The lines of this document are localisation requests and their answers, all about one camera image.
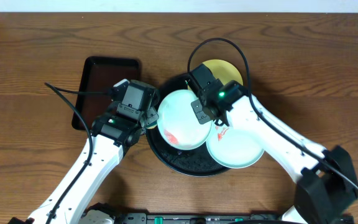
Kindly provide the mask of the green yellow sponge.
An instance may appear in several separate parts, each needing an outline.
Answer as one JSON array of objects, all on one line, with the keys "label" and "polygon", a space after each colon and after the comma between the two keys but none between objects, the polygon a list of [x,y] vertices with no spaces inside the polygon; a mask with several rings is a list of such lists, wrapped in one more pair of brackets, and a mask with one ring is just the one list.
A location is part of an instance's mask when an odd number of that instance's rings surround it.
[{"label": "green yellow sponge", "polygon": [[153,129],[157,126],[157,123],[152,123],[152,124],[149,124],[145,127],[145,129]]}]

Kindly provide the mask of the yellow plate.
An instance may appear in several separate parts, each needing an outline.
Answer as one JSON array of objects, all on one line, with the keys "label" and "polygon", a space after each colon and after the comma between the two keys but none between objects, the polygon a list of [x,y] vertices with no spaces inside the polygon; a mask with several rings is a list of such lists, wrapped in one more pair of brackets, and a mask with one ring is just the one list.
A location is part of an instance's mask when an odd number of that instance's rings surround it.
[{"label": "yellow plate", "polygon": [[233,64],[225,60],[212,59],[204,61],[202,64],[206,65],[212,71],[214,77],[221,80],[223,85],[229,83],[232,80],[238,82],[241,85],[244,84],[242,75],[238,69]]}]

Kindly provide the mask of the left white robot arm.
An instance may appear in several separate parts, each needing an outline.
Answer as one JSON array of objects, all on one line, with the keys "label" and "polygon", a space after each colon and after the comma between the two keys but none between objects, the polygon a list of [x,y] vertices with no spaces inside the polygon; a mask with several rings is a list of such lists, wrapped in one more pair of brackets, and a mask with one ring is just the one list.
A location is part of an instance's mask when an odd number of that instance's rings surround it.
[{"label": "left white robot arm", "polygon": [[57,188],[26,220],[16,217],[10,223],[79,223],[83,212],[107,175],[135,145],[143,129],[155,124],[153,106],[137,110],[115,102],[114,114],[98,117],[77,158]]}]

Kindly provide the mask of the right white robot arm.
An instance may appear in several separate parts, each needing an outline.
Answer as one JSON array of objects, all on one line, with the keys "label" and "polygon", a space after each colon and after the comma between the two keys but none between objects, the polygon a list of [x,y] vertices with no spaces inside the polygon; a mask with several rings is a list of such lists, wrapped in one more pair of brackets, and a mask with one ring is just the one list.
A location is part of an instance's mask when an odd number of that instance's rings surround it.
[{"label": "right white robot arm", "polygon": [[232,80],[190,82],[191,104],[200,123],[220,120],[243,131],[270,154],[296,183],[294,205],[282,215],[291,223],[334,223],[358,199],[358,180],[349,153],[327,150],[266,110],[246,88]]}]

